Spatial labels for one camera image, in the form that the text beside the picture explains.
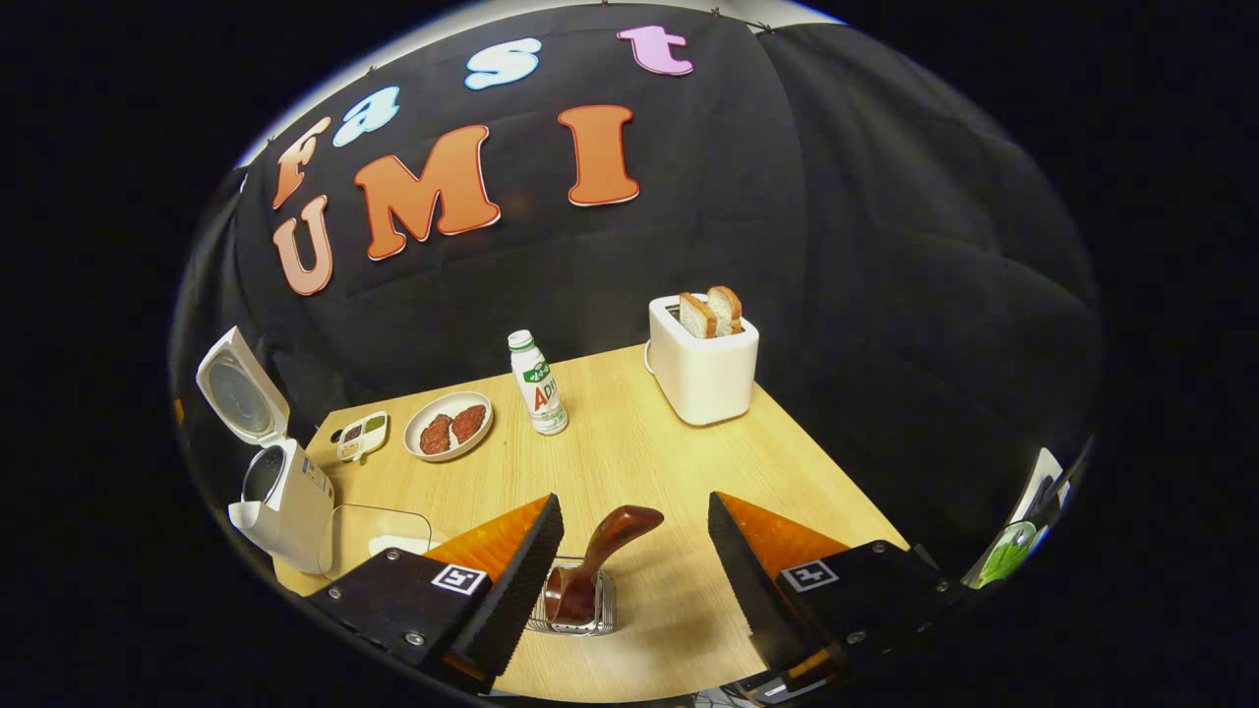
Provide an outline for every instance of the bread slice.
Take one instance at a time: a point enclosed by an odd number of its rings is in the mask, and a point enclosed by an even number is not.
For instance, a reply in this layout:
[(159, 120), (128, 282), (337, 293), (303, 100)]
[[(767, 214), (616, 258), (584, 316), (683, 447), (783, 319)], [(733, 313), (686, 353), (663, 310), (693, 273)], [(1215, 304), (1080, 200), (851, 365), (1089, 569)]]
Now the bread slice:
[(709, 309), (716, 315), (716, 335), (739, 334), (743, 331), (743, 304), (734, 291), (724, 285), (709, 288)]
[(716, 336), (716, 315), (704, 301), (690, 292), (684, 292), (677, 297), (677, 319), (692, 336), (700, 339)]

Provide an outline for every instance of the white toaster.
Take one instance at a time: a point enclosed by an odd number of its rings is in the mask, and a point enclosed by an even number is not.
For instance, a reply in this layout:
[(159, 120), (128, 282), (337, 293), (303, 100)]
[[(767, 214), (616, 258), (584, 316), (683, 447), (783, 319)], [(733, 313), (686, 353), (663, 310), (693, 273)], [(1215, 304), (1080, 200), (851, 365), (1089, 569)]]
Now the white toaster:
[[(708, 301), (706, 295), (694, 295)], [(696, 338), (677, 319), (679, 299), (670, 295), (647, 304), (651, 339), (643, 348), (643, 364), (687, 423), (704, 426), (742, 416), (752, 404), (760, 333), (740, 317), (739, 334)]]

